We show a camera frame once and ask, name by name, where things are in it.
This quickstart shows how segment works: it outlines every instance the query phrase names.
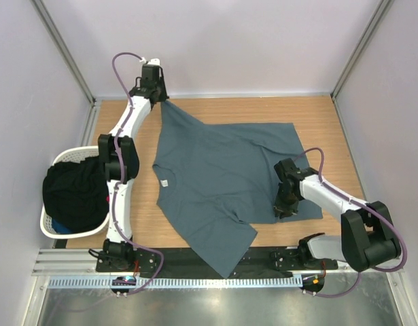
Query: wooden table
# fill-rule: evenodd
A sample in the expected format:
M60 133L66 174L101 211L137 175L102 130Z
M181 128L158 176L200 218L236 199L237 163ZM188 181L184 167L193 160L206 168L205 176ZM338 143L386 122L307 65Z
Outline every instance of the wooden table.
M321 147L325 152L324 175L346 192L362 197L351 156L334 105L329 96L285 98L196 98L172 100L176 105L208 124L239 122L293 122L302 146ZM92 143L118 122L126 101L103 101ZM141 167L135 179L131 203L133 240L148 247L188 247L157 207L159 185L152 170L160 134L160 107L145 119L136 138ZM307 155L317 168L319 153ZM258 235L253 246L292 246L310 234L340 234L336 219L324 211L323 219L253 225ZM67 248L101 248L106 233L69 240Z

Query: t-shirt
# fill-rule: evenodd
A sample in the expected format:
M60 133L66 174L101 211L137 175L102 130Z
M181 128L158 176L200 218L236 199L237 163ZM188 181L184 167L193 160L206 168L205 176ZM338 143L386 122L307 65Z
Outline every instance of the t-shirt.
M303 152L293 124L204 124L167 101L161 105L154 172L158 206L189 246L227 278L256 237L249 223L319 219L303 200L298 214L279 220L273 166ZM308 166L307 158L296 161Z

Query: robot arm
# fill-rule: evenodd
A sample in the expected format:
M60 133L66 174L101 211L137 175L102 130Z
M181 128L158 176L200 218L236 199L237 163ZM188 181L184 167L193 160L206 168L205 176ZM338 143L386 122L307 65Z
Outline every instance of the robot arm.
M103 243L104 257L101 257L101 260L106 261L110 258L132 264L135 260L133 247L117 231L115 223L127 239L132 238L130 198L134 179L139 172L139 158L133 139L153 106L168 99L163 70L158 59L152 59L142 66L141 77L136 79L136 86L129 94L132 103L129 101L120 121L110 133L100 135L98 144L99 160L105 171L109 190L109 227ZM114 143L117 136L124 168L123 180L122 167Z
M282 160L274 168L281 181L274 205L276 216L283 218L297 213L299 201L307 199L341 223L341 236L314 234L300 241L309 258L345 261L354 270L362 272L400 255L396 235L380 219L359 206L368 206L392 224L383 203L367 203L354 198L323 177L320 179L315 169L299 169L292 159Z

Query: purple cable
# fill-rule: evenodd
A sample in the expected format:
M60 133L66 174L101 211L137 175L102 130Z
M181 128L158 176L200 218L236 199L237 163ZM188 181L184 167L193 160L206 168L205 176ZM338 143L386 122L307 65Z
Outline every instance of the purple cable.
M126 86L124 85L124 82L122 81L120 74L118 73L118 71L116 70L116 66L115 66L115 61L117 58L119 58L120 56L124 56L124 55L129 55L129 56L134 56L136 58L138 58L139 60L142 60L142 57L138 56L137 54L134 54L132 52L121 52L116 54L113 58L112 58L112 69L114 70L115 76L118 79L118 82L120 83L122 89L124 90L124 92L126 93L128 102L130 103L130 110L128 112L128 115L126 116L126 119L123 121L122 125L120 126L120 128L118 129L118 132L116 133L116 136L114 138L114 145L115 145L115 152L118 155L118 161L120 163L120 171L121 171L121 183L124 182L124 161L122 159L122 154L121 154L121 149L118 146L118 138L120 136L120 133L122 132L122 129L124 128L124 126L126 125L128 119L130 119L130 116L132 115L133 110L135 109L133 107L133 100L132 97L130 96L130 93L128 92Z
M396 235L396 238L398 238L398 241L399 241L401 249L402 249L402 259L400 260L400 263L397 266L394 266L392 268L374 267L374 269L378 270L380 272L396 272L396 271L402 269L404 267L405 263L406 263L408 252L407 252L407 247L406 247L405 241L404 241L402 235L399 233L399 231L397 231L397 229L390 222L388 222L388 220L386 220L384 218L384 216L382 216L378 212L375 212L374 210L372 210L371 208L362 204L361 202L358 202L357 200L354 200L354 199L350 199L350 197L344 195L342 192L340 192L337 189L331 187L331 185L327 184L324 181L324 177L322 176L322 170L324 169L325 154L324 154L324 151L321 148L319 148L319 147L309 148L306 151L303 151L300 155L296 156L294 158L294 161L296 161L297 159L299 159L300 157L302 157L303 155L305 155L306 153L308 153L310 151L319 151L319 153L321 155L318 177L319 177L319 180L320 180L321 184L326 189L330 190L333 194L336 194L338 197L340 197L344 200L350 201L350 202L354 203L355 205L361 207L362 209L364 209L368 213L374 215L377 219L382 221ZM343 295L351 293L357 287L358 283L360 282L360 279L361 279L361 276L360 276L360 273L358 273L358 277L357 277L357 280L355 281L355 283L352 285L352 287L349 290L347 290L345 292L342 292L342 293L339 293L339 294L319 294L319 293L316 293L315 295L318 296L318 297L329 297L329 298L341 297Z
M123 131L123 129L124 129L124 127L125 127L125 125L126 125L126 123L127 123L127 121L130 119L130 117L131 117L131 115L132 115L132 113L133 113L133 110L135 109L134 107L133 107L133 100L132 100L132 97L130 96L130 93L128 92L128 90L127 90L127 88L126 88L126 86L124 85L124 82L122 81L122 79L121 79L121 77L120 77L120 74L118 73L118 71L117 71L117 69L116 69L116 66L115 66L115 60L118 58L118 57L120 57L120 56L123 56L123 55L129 55L129 56L134 56L134 57L136 57L136 58L138 58L139 60L143 60L142 59L142 57L140 57L140 56L138 56L137 54L134 54L134 53L132 53L132 52L121 52L121 53L118 53L118 54L116 54L113 58L112 58L112 69L114 70L114 73L115 73L115 76L117 77L117 79L118 79L118 82L120 83L120 85L121 85L121 87L122 87L122 89L124 90L124 92L126 93L126 96L127 96L127 99L128 99L128 102L130 103L130 110L129 110L129 112L128 112L128 114L127 114L127 116L126 116L126 118L124 119L124 121L123 121L123 123L121 124L121 126L120 126L120 128L118 129L118 131L117 131L117 133L116 133L116 136L114 137L114 146L115 146L115 152L117 153L117 156L118 156L118 161L119 161L119 163L120 163L120 172L121 172L121 177L120 177L120 181L118 181L116 184L115 184L115 186L114 186L114 189L115 189L115 192L114 192L114 196L112 197L112 219L113 219L113 221L114 221L114 225L115 225L115 228L116 228L116 230L118 231L118 233L121 235L121 237L127 242L127 243L130 243L132 246L134 246L134 247L137 247L137 248L139 248L139 249L143 249L143 250L145 250L145 251L149 251L150 253L155 253L155 254L157 254L157 255L159 255L160 256L160 263L159 263L159 266L157 267L157 269L156 269L156 271L155 271L155 273L153 274L153 276L147 281L147 282L145 282L142 286L140 286L139 288L137 288L137 289L135 289L135 290L132 290L132 291L129 291L128 292L128 295L132 295L132 294L136 294L136 293L138 293L138 292L141 292L142 290L144 290L157 276L158 276L158 274L159 274L159 272L160 272L160 270L162 269L162 267L163 267L163 261L164 261L164 255L163 255L163 253L161 253L160 251L157 251L157 250L155 250L155 249L151 249L151 248L148 248L148 247L145 247L145 246L141 246L140 244L137 244L137 243L134 243L134 242L132 242L130 239L128 239L125 235L124 235L124 233L122 232L122 230L120 229L120 227L118 226L118 221L116 220L116 216L115 216L115 203L116 203L116 196L117 196L117 190L118 190L118 186L120 185L120 184L123 184L123 182L124 182L124 160L122 159L122 153L121 153L121 149L120 149L120 147L119 147L119 145L118 145L118 138L119 138L119 136L120 136L120 134L121 134L121 132ZM94 308L95 306L97 306L98 304L100 304L101 302L103 302L103 301L105 301L105 300L107 300L107 299L109 299L109 298L111 298L111 297L114 297L113 295L110 295L110 296L107 296L107 297L104 297L104 298L102 298L102 299L100 299L99 301L97 301L97 302L95 302L94 304L92 304L91 306L89 306L89 307L87 307L87 308L84 308L84 309L68 309L68 308L63 308L66 312L85 312L85 311L87 311L87 310L90 310L91 308ZM55 305L55 307L53 308L53 310L52 310L52 312L50 313L50 316L49 316L49 318L48 318L48 320L47 320L47 322L46 322L46 325L48 325L49 324L49 322L53 319L53 316L55 315L55 313L56 313L56 311L57 311L57 308L60 306L60 302L62 301L62 299L61 300L59 300L57 303L56 303L56 305Z
M131 117L131 115L133 113L133 110L135 109L133 107L132 97L130 96L130 93L128 92L126 86L124 85L124 82L122 81L122 79L120 77L120 74L118 73L118 71L116 69L116 66L115 66L115 60L118 57L123 56L123 55L134 56L134 57L138 58L139 60L142 60L142 57L138 56L137 54L131 53L131 52L121 52L121 53L118 53L112 59L112 69L114 70L114 73L115 73L115 75L116 75L116 77L118 79L118 82L120 83L122 89L126 93L128 102L130 103L130 110L129 110L126 118L124 119L123 123L121 124L120 129L118 129L118 131L116 133L116 136L114 138L115 152L117 153L118 161L120 162L121 178L120 178L120 181L118 181L117 183L115 183L115 186L114 186L114 190L115 191L114 191L114 196L112 197L112 219L114 221L115 228L118 231L119 235L127 243L130 243L132 246L134 246L136 248L143 249L145 251L149 251L150 253L155 253L155 254L157 254L157 255L160 256L159 266L157 267L157 269L156 269L155 273L153 274L153 276L147 282L145 282L142 286L140 286L138 289L135 289L133 291L129 291L128 294L131 295L131 294L136 294L136 293L142 291L144 288L146 288L158 276L158 274L159 274L159 272L160 272L160 270L162 269L162 266L163 266L164 256L163 256L163 253L161 253L160 251L157 251L155 249L151 249L151 248L148 248L148 247L145 247L145 246L141 246L140 244L134 243L133 241L131 241L130 239L128 239L124 235L124 233L122 232L122 230L120 229L120 227L118 226L118 221L117 221L116 216L115 216L115 203L116 203L116 196L117 196L117 193L118 193L118 186L120 184L123 184L123 182L124 182L124 160L122 159L121 149L118 146L118 138L120 136L120 133L123 131L123 129L124 129L127 121L130 119L130 117Z

